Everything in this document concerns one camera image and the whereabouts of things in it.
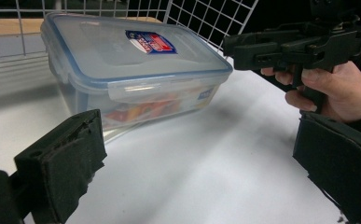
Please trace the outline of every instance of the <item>transparent lid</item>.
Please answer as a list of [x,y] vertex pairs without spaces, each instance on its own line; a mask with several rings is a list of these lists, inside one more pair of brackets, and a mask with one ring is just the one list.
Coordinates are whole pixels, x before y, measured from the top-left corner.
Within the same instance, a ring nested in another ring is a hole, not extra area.
[[84,86],[232,71],[212,48],[180,26],[63,13],[48,14],[45,23],[73,68],[70,75]]

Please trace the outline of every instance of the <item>food inside container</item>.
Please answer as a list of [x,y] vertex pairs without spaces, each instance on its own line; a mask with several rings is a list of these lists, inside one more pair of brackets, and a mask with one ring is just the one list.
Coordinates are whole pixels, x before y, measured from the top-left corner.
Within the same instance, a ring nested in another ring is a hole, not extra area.
[[101,109],[105,129],[201,109],[232,72],[177,25],[50,13],[41,30],[70,111]]

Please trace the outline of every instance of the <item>white surface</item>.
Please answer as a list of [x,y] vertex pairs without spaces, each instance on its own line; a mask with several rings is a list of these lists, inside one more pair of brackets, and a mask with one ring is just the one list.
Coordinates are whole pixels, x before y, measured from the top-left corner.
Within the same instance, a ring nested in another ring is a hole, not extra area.
[[[27,83],[0,79],[10,83],[0,84],[0,169],[9,173],[15,155],[68,116],[41,66],[19,74]],[[105,167],[67,223],[337,223],[340,211],[292,158],[298,125],[283,92],[235,71],[203,110],[108,143]]]

